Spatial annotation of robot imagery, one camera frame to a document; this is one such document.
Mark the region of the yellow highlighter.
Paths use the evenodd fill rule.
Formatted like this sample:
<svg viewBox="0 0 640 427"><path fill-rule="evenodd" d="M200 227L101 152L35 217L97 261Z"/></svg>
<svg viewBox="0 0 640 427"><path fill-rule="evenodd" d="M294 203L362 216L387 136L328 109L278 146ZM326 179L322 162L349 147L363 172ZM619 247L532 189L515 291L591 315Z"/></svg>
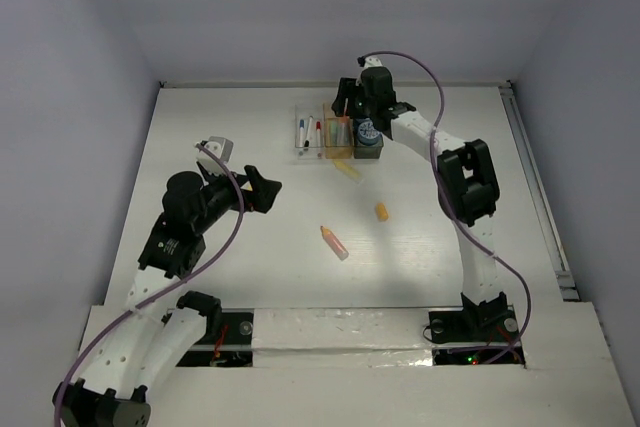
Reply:
<svg viewBox="0 0 640 427"><path fill-rule="evenodd" d="M362 174L351 165L340 159L334 159L333 165L337 170L339 170L342 174L347 176L349 179L359 184L362 181Z"/></svg>

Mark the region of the orange pink highlighter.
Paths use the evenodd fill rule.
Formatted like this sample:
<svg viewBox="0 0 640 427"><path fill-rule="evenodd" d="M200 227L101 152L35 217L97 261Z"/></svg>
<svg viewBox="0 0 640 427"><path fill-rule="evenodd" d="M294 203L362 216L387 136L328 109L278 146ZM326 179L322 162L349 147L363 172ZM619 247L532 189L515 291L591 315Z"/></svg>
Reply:
<svg viewBox="0 0 640 427"><path fill-rule="evenodd" d="M344 247L341 241L336 235L327 227L320 227L321 236L324 242L329 246L332 252L337 256L340 261L344 261L349 257L348 250Z"/></svg>

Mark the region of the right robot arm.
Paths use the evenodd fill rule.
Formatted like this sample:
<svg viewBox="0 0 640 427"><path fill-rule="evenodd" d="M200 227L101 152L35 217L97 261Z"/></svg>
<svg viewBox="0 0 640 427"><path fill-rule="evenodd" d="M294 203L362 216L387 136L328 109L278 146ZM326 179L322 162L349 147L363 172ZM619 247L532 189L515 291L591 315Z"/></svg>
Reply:
<svg viewBox="0 0 640 427"><path fill-rule="evenodd" d="M500 188L488 145L439 130L407 102L397 99L392 74L366 64L357 78L342 77L331 106L339 117L370 120L375 130L427 160L434 169L438 201L458 238L462 263L461 306L429 313L436 344L486 342L513 317L498 279L492 217Z"/></svg>

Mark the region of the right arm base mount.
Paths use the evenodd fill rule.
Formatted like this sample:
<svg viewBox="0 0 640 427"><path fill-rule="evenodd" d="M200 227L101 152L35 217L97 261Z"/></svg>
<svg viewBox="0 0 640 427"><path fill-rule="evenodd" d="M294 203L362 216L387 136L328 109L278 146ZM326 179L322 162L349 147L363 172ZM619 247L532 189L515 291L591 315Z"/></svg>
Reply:
<svg viewBox="0 0 640 427"><path fill-rule="evenodd" d="M432 346L435 365L525 365L515 312L506 295L476 305L461 295L460 309L429 312L423 338Z"/></svg>

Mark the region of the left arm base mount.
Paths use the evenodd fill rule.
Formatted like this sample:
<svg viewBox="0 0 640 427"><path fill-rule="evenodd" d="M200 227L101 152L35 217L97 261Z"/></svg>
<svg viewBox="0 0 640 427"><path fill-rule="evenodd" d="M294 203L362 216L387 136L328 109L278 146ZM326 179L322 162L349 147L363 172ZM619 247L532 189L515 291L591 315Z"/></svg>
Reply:
<svg viewBox="0 0 640 427"><path fill-rule="evenodd" d="M207 331L178 367L241 368L253 365L253 310L224 310L217 333Z"/></svg>

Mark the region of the black capped white pen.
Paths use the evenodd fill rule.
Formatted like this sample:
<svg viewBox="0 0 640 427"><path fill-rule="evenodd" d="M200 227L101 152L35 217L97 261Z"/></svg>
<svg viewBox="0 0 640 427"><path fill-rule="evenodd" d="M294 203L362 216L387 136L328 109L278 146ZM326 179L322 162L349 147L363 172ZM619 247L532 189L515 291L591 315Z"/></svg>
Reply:
<svg viewBox="0 0 640 427"><path fill-rule="evenodd" d="M312 145L315 136L315 119L313 116L309 116L306 123L306 142L304 148L309 148Z"/></svg>

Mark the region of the blue capped white pen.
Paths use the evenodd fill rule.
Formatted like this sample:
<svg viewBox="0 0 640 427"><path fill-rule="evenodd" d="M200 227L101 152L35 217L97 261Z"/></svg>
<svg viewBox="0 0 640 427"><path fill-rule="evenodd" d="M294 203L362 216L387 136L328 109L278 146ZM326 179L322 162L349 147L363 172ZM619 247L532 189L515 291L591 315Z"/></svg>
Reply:
<svg viewBox="0 0 640 427"><path fill-rule="evenodd" d="M298 148L304 148L305 147L305 142L306 142L306 121L301 118L299 120L299 126L298 126L298 135L297 135L297 143L296 146Z"/></svg>

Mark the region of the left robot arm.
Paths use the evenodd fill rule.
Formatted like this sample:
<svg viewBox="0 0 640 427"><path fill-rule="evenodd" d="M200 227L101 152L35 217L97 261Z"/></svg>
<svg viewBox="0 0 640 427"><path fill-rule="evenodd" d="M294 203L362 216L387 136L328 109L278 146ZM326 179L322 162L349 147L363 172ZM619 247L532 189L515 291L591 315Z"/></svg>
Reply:
<svg viewBox="0 0 640 427"><path fill-rule="evenodd" d="M224 335L220 300L186 286L211 265L200 260L205 232L230 210L267 213L281 188L251 165L241 174L200 166L168 179L124 310L57 387L55 425L148 424L152 399L186 352Z"/></svg>

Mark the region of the blue highlighter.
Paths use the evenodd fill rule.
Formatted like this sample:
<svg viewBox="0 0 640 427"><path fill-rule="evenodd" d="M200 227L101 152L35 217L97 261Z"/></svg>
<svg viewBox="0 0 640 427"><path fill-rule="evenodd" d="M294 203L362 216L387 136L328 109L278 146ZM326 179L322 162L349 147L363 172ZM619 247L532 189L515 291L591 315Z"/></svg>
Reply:
<svg viewBox="0 0 640 427"><path fill-rule="evenodd" d="M348 146L349 143L349 121L347 119L343 119L338 122L336 144L338 146Z"/></svg>

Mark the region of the orange tip clear highlighter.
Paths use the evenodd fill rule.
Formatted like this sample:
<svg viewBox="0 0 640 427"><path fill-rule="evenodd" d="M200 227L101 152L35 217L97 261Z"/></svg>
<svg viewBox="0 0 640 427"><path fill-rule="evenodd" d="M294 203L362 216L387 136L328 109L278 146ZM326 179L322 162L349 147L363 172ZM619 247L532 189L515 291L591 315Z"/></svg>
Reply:
<svg viewBox="0 0 640 427"><path fill-rule="evenodd" d="M349 124L349 116L348 116L348 99L344 101L343 106L343 116L341 122L341 128L347 128Z"/></svg>

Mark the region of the orange highlighter cap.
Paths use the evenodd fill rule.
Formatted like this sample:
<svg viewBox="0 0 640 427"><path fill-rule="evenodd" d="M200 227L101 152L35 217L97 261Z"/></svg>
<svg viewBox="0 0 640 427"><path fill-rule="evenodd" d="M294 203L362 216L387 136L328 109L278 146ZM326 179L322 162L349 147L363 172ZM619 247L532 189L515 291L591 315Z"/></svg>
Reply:
<svg viewBox="0 0 640 427"><path fill-rule="evenodd" d="M389 213L386 206L383 203L378 203L375 206L376 217L380 222L385 222L389 219Z"/></svg>

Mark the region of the green highlighter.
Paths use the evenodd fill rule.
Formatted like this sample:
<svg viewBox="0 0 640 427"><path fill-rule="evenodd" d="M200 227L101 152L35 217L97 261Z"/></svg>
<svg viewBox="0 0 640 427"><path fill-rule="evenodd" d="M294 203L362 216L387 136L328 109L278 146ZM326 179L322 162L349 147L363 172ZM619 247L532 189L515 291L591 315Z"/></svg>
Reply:
<svg viewBox="0 0 640 427"><path fill-rule="evenodd" d="M326 121L327 146L336 146L336 137L338 131L338 121L336 119L328 119Z"/></svg>

